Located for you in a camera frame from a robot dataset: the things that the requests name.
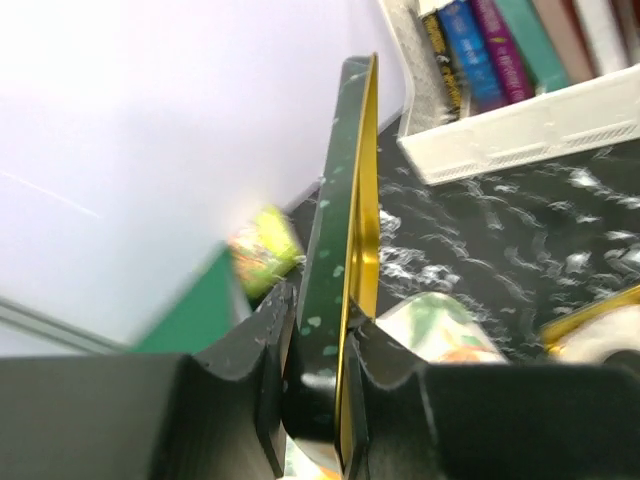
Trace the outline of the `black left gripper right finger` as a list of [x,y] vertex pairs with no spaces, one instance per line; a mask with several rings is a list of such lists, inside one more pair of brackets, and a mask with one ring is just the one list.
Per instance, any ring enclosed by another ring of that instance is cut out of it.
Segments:
[[[638,305],[611,297],[549,325],[560,341]],[[607,364],[431,364],[357,310],[344,343],[346,479],[635,479],[639,371]]]

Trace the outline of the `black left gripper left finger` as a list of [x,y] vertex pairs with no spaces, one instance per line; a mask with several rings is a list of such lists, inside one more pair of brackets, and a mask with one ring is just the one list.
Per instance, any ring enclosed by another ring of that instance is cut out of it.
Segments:
[[196,354],[5,358],[5,479],[278,479],[283,369],[297,295]]

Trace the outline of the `gold cookie tin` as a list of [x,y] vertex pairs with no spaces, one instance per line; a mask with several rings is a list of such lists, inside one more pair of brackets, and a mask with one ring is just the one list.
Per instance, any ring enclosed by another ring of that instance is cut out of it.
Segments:
[[377,305],[377,90],[377,55],[344,61],[285,367],[285,429],[312,461],[335,472],[351,454],[342,430],[349,315],[372,318]]

